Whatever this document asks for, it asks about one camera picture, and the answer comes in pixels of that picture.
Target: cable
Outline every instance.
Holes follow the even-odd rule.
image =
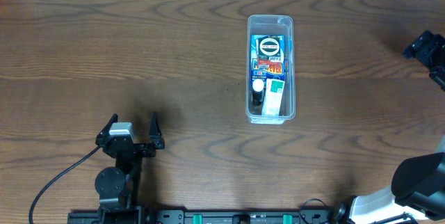
[[[305,220],[305,219],[306,219],[306,216],[304,216],[304,214],[303,214],[303,216],[301,216],[301,212],[303,211],[303,207],[304,207],[307,203],[309,203],[309,202],[313,202],[313,201],[321,202],[321,203],[323,203],[323,205],[325,205],[325,207],[327,207],[326,204],[325,204],[322,200],[320,200],[320,199],[312,198],[312,199],[308,199],[308,200],[306,200],[305,203],[303,203],[303,205],[300,207],[300,214],[299,214],[299,216],[300,216],[300,223],[301,223],[301,221],[303,221],[303,222],[305,222],[306,224],[309,224],[309,223]]]
[[[64,174],[70,172],[73,168],[77,167],[78,165],[80,165],[82,162],[84,162],[86,159],[90,158],[95,152],[97,152],[99,150],[100,146],[96,147],[93,151],[91,151],[89,154],[85,155],[84,158],[82,158],[80,161],[72,164],[69,168],[65,169],[63,172],[61,172],[60,174],[58,174],[57,176],[55,176],[54,179],[52,179],[50,182],[48,182],[48,184],[39,192],[39,194],[37,194],[37,196],[35,197],[33,204],[31,205],[31,208],[29,209],[29,224],[34,224],[33,222],[33,212],[34,212],[34,208],[35,205],[37,204],[37,201],[40,199],[40,196],[42,196],[42,194],[56,181],[58,180],[60,177],[62,177]]]
[[[411,214],[409,214],[409,213],[403,213],[403,214],[401,214],[401,215],[397,215],[397,216],[394,216],[394,217],[386,218],[386,219],[381,220],[381,221],[374,221],[374,222],[371,223],[371,224],[385,224],[385,223],[392,223],[392,222],[394,222],[394,221],[401,220],[401,219],[404,220],[404,221],[401,222],[401,223],[418,224],[417,221],[416,221],[416,219],[415,219]]]

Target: transparent storage box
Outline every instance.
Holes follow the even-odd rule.
[[[277,116],[262,115],[264,104],[255,106],[252,103],[252,48],[256,42],[252,35],[283,35],[284,36],[284,88],[281,99],[280,112]],[[249,121],[256,124],[282,124],[293,119],[296,114],[296,90],[294,81],[293,61],[293,21],[285,15],[252,15],[248,20],[248,54],[246,79],[245,112]]]

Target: wood grain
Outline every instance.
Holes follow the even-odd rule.
[[[140,192],[152,206],[288,209],[376,191],[444,135],[445,94],[400,54],[445,32],[444,1],[3,0],[0,222],[27,222],[112,113],[139,134],[159,113],[167,148]],[[282,126],[245,115],[253,14],[294,20],[297,116]],[[56,182],[36,223],[97,208],[95,176],[113,164],[98,153]]]

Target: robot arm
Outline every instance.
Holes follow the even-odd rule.
[[[340,223],[398,223],[409,217],[438,221],[445,218],[445,153],[405,160],[391,186],[342,203]]]
[[[142,158],[155,157],[164,149],[156,114],[150,126],[149,143],[134,143],[132,124],[118,122],[115,114],[96,138],[96,145],[116,159],[115,166],[103,169],[96,177],[99,209],[68,214],[68,224],[328,224],[330,207],[293,211],[154,211],[138,204],[138,185]]]

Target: blue card package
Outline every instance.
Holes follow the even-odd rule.
[[[252,79],[261,79],[266,88],[267,79],[285,81],[287,65],[284,35],[252,35],[250,58]]]

